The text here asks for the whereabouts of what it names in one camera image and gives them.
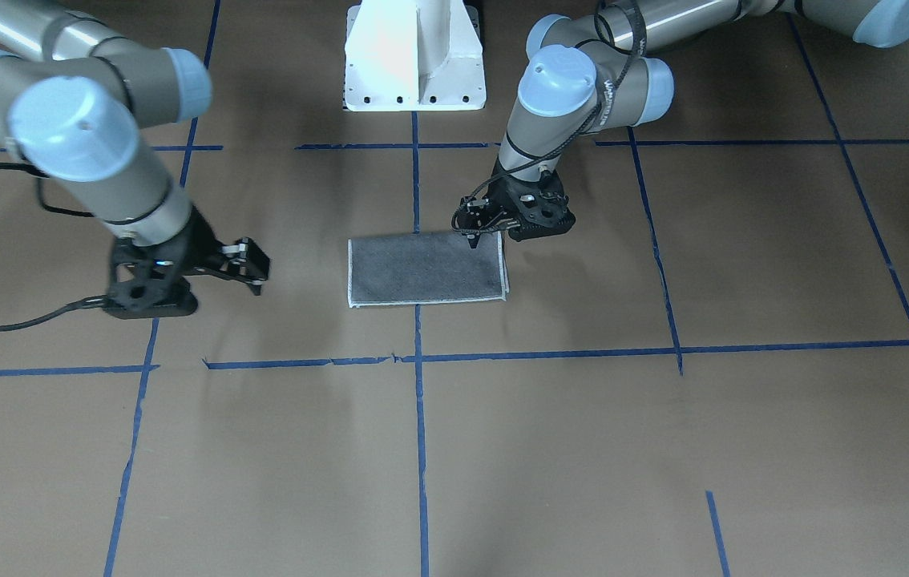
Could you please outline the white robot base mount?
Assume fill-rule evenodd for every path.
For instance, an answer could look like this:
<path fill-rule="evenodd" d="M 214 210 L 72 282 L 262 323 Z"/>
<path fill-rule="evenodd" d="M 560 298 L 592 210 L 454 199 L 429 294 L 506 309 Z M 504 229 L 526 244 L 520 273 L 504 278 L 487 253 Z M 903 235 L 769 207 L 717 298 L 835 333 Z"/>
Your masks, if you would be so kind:
<path fill-rule="evenodd" d="M 479 1 L 362 1 L 348 9 L 346 110 L 477 111 L 486 102 Z"/>

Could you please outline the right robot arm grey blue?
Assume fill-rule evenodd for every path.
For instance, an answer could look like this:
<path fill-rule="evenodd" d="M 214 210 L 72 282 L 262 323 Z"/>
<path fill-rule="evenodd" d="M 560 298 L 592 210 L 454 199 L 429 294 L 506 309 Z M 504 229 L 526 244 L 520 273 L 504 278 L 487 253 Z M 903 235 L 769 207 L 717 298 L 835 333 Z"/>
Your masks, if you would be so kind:
<path fill-rule="evenodd" d="M 219 242 L 142 136 L 210 103 L 208 69 L 187 49 L 144 46 L 55 1 L 0 1 L 0 145 L 110 230 L 136 299 L 192 274 L 253 293 L 268 279 L 268 257 L 252 240 Z"/>

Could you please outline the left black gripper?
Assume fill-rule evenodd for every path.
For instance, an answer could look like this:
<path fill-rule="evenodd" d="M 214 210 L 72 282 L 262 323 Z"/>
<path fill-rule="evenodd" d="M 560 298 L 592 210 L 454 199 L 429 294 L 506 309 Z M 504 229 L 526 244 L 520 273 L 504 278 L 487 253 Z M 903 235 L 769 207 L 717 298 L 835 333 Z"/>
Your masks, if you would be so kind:
<path fill-rule="evenodd" d="M 451 218 L 451 229 L 466 235 L 472 249 L 481 234 L 499 229 L 503 212 L 517 229 L 553 229 L 560 222 L 558 175 L 541 175 L 539 180 L 504 176 L 488 186 L 487 198 L 463 197 Z"/>

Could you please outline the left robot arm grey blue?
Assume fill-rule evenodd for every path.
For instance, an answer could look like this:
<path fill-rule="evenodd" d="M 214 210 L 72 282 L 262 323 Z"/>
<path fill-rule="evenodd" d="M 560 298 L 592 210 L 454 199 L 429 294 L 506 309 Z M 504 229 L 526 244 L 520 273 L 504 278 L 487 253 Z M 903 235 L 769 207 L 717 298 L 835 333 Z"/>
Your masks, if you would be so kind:
<path fill-rule="evenodd" d="M 545 16 L 529 30 L 527 68 L 492 174 L 459 201 L 452 230 L 471 246 L 486 234 L 521 241 L 571 230 L 576 218 L 557 164 L 580 136 L 638 127 L 670 109 L 674 77 L 655 52 L 776 12 L 872 47 L 909 40 L 909 1 L 600 1 L 586 18 Z"/>

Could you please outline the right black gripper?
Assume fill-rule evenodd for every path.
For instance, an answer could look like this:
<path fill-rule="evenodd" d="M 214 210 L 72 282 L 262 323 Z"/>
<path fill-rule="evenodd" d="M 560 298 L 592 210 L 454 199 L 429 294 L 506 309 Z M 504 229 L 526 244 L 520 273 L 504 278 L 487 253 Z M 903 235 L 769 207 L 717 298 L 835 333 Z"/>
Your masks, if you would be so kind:
<path fill-rule="evenodd" d="M 223 245 L 198 208 L 191 208 L 182 230 L 162 244 L 143 246 L 137 240 L 115 240 L 109 262 L 109 279 L 117 281 L 121 265 L 170 260 L 171 278 L 197 273 L 198 268 L 214 270 L 216 278 L 233 280 L 247 286 L 254 296 L 263 293 L 270 277 L 271 259 L 256 241 L 242 237 L 235 244 Z"/>

